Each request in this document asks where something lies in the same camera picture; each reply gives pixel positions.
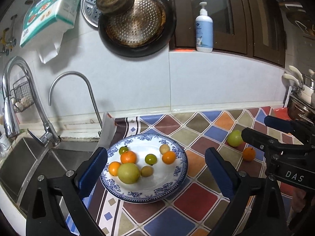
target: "glass cabinet door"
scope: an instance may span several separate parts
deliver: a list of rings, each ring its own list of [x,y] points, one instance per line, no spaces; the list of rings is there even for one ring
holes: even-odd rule
[[[196,46],[194,22],[202,1],[207,2],[206,10],[213,19],[214,49],[246,54],[246,23],[242,0],[175,0],[175,46]]]
[[[285,32],[276,0],[248,0],[254,34],[254,57],[284,67]]]

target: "white bottle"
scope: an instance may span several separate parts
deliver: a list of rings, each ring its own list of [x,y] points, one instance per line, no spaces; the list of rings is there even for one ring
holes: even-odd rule
[[[213,50],[213,20],[204,8],[207,2],[201,2],[200,15],[196,18],[196,49],[200,52]]]

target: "tissue paper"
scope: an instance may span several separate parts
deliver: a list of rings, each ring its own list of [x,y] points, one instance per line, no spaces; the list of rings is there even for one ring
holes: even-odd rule
[[[74,27],[80,0],[40,0],[26,13],[20,47],[36,50],[42,63],[58,55],[63,34]]]

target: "chrome faucet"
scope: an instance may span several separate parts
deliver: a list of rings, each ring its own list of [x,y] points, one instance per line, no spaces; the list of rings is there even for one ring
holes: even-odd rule
[[[93,107],[94,107],[94,111],[96,113],[96,116],[97,116],[97,119],[99,121],[99,124],[100,124],[100,128],[102,129],[102,118],[100,117],[100,112],[98,111],[98,108],[97,108],[97,104],[96,104],[96,101],[95,101],[95,98],[94,98],[94,94],[93,94],[93,90],[92,90],[92,86],[88,80],[88,78],[86,78],[85,75],[83,75],[82,73],[79,73],[77,71],[68,71],[68,72],[64,72],[62,73],[61,75],[59,75],[55,80],[54,82],[52,83],[51,87],[50,87],[50,90],[49,90],[49,98],[48,98],[48,105],[51,106],[51,96],[53,94],[53,90],[54,90],[54,87],[56,86],[57,82],[62,78],[62,77],[65,77],[67,75],[76,75],[76,76],[79,76],[80,78],[82,78],[86,85],[88,86],[88,89],[89,89],[89,93],[90,93],[90,97],[91,97],[91,100],[92,100],[92,104],[93,104]]]
[[[11,94],[10,94],[10,73],[13,66],[19,66],[24,74],[30,85],[30,90],[34,98],[34,103],[39,113],[40,118],[42,119],[45,134],[43,134],[40,138],[35,136],[35,134],[27,129],[28,133],[35,139],[40,145],[47,146],[48,142],[52,142],[53,145],[56,145],[60,142],[60,138],[57,135],[56,130],[54,129],[51,122],[48,120],[45,111],[43,109],[42,103],[40,102],[33,75],[28,67],[26,61],[19,56],[15,56],[10,59],[7,65],[4,68],[3,78],[2,78],[2,91],[3,91],[3,99],[4,99],[4,129],[5,134],[8,138],[15,137],[19,135],[19,126],[16,122],[13,105],[11,103]]]
[[[0,57],[2,57],[3,55],[8,56],[9,52],[10,51],[4,45],[2,45],[2,51],[0,52]]]

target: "stainless steel sink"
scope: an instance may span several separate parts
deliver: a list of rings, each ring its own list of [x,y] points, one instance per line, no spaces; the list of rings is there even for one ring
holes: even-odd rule
[[[83,161],[90,158],[96,145],[96,142],[61,142],[57,147],[44,148],[32,138],[23,138],[1,167],[0,182],[27,215],[37,177],[59,177],[67,170],[76,170]],[[63,199],[59,198],[58,201],[66,217],[68,211]]]

